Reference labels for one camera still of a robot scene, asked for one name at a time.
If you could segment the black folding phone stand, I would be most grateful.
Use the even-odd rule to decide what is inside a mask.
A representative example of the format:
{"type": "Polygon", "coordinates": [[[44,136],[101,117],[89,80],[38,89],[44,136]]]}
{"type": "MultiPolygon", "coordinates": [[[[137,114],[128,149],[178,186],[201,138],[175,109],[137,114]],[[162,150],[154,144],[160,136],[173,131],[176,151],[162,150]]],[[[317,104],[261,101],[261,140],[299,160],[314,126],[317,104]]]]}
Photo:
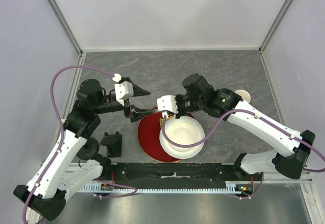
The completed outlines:
{"type": "Polygon", "coordinates": [[[122,156],[122,135],[120,132],[114,134],[104,133],[100,145],[105,146],[107,149],[108,158],[117,158],[122,156]]]}

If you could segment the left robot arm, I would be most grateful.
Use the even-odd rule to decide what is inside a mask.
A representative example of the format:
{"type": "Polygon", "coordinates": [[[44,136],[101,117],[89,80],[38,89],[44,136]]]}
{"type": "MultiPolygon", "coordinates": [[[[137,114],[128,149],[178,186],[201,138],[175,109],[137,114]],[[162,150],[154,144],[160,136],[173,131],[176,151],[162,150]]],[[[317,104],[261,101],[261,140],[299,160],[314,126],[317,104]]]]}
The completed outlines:
{"type": "Polygon", "coordinates": [[[98,80],[83,81],[55,147],[37,174],[27,184],[16,186],[13,194],[46,220],[56,219],[80,188],[112,174],[111,160],[99,154],[100,145],[91,136],[101,123],[99,115],[122,111],[131,122],[138,121],[153,111],[137,108],[129,99],[146,95],[150,92],[128,77],[116,79],[110,93],[98,80]]]}

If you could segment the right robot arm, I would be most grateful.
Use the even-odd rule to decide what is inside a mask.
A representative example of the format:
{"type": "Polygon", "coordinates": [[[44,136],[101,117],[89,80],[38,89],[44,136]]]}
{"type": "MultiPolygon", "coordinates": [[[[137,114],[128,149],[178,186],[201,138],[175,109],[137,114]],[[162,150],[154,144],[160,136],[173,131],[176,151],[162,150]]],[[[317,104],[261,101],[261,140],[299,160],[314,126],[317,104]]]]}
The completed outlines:
{"type": "Polygon", "coordinates": [[[175,96],[177,117],[204,111],[214,118],[237,125],[264,142],[272,150],[262,153],[242,153],[233,166],[233,176],[244,180],[258,172],[275,172],[290,179],[299,179],[310,154],[315,134],[309,130],[296,131],[269,118],[235,92],[214,89],[207,80],[195,73],[182,85],[186,94],[175,96]]]}

